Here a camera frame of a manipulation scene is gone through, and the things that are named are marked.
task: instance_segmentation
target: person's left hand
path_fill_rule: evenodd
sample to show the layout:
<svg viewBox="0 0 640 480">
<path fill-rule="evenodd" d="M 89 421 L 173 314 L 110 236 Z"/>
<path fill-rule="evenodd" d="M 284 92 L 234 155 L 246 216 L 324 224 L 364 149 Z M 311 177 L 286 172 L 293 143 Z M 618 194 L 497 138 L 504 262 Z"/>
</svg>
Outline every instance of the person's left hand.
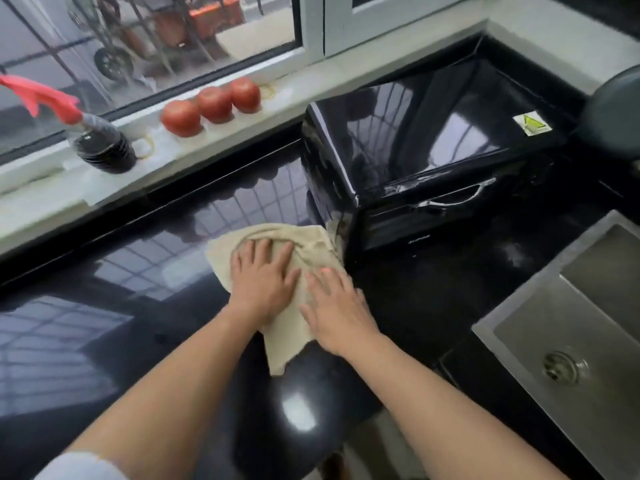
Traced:
<svg viewBox="0 0 640 480">
<path fill-rule="evenodd" d="M 270 323 L 291 302 L 300 269 L 287 267 L 293 253 L 288 242 L 271 262 L 270 239 L 247 241 L 231 255 L 233 282 L 229 308 L 250 320 L 255 330 Z"/>
</svg>

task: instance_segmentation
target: stainless steel sink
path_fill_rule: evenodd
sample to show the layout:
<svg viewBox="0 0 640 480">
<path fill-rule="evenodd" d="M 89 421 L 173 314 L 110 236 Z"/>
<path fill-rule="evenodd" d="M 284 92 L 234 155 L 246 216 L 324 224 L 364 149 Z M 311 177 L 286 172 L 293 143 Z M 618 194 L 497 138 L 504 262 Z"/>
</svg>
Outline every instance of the stainless steel sink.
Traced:
<svg viewBox="0 0 640 480">
<path fill-rule="evenodd" d="M 616 211 L 473 327 L 606 478 L 640 479 L 640 228 Z"/>
</svg>

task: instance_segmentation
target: silver handle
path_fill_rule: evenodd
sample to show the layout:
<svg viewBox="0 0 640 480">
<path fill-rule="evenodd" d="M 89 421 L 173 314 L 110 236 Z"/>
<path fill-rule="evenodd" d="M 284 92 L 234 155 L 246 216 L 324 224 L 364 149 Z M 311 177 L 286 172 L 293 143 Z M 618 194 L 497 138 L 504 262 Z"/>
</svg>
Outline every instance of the silver handle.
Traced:
<svg viewBox="0 0 640 480">
<path fill-rule="evenodd" d="M 473 187 L 478 187 L 477 190 L 476 190 L 476 193 L 471 195 L 471 197 L 469 197 L 468 199 L 465 199 L 465 200 L 461 200 L 459 202 L 445 203 L 445 202 L 436 202 L 436 201 L 434 201 L 432 199 L 428 199 L 428 200 L 425 200 L 425 201 L 420 202 L 420 203 L 414 203 L 411 206 L 411 208 L 412 209 L 424 209 L 425 207 L 455 207 L 456 205 L 462 205 L 462 204 L 467 203 L 467 202 L 475 199 L 476 197 L 478 197 L 480 195 L 480 193 L 482 193 L 482 191 L 484 190 L 485 187 L 488 187 L 489 185 L 494 184 L 495 181 L 496 181 L 496 178 L 492 177 L 492 178 L 489 178 L 489 180 L 485 180 L 484 182 L 480 182 L 479 184 L 469 185 L 468 187 L 464 187 L 463 189 L 454 190 L 453 192 L 449 192 L 448 194 L 439 195 L 437 197 L 434 197 L 434 198 L 446 197 L 447 195 L 453 195 L 453 194 L 456 194 L 458 192 L 462 192 L 463 190 L 468 190 L 468 189 L 473 188 Z"/>
</svg>

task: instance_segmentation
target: person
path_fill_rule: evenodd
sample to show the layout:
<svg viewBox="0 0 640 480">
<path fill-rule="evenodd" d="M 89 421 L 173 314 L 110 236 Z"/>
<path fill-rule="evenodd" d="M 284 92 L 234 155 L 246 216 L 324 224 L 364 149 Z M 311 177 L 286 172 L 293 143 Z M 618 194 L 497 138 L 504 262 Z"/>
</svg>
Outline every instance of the person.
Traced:
<svg viewBox="0 0 640 480">
<path fill-rule="evenodd" d="M 214 413 L 253 334 L 286 307 L 300 277 L 293 244 L 231 257 L 228 304 L 107 409 L 37 480 L 176 480 L 195 466 Z M 301 313 L 320 346 L 343 357 L 390 411 L 433 480 L 566 477 L 487 411 L 379 332 L 361 290 L 334 269 L 305 275 Z"/>
</svg>

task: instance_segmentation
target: soy sauce bottle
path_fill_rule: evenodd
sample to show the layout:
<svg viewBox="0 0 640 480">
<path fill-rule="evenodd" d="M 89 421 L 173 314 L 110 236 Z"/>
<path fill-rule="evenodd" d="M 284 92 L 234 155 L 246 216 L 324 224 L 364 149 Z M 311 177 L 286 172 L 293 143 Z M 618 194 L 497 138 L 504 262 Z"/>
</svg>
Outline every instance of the soy sauce bottle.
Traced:
<svg viewBox="0 0 640 480">
<path fill-rule="evenodd" d="M 124 173 L 136 164 L 136 154 L 123 133 L 107 120 L 80 111 L 74 96 L 16 75 L 0 76 L 0 84 L 16 93 L 36 117 L 39 104 L 49 106 L 68 125 L 71 148 L 90 165 L 108 172 Z"/>
</svg>

